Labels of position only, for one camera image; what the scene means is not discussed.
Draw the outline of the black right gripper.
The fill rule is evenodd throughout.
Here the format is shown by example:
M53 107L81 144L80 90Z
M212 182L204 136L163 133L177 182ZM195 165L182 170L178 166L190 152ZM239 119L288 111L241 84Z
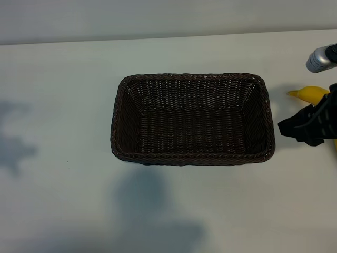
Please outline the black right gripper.
M324 139L334 139L336 144L336 83L330 85L329 90L330 92L319 102L318 109L308 105L294 116L279 122L280 134L295 138L297 142L304 142L309 146L323 144ZM317 139L310 137L304 127L317 128Z

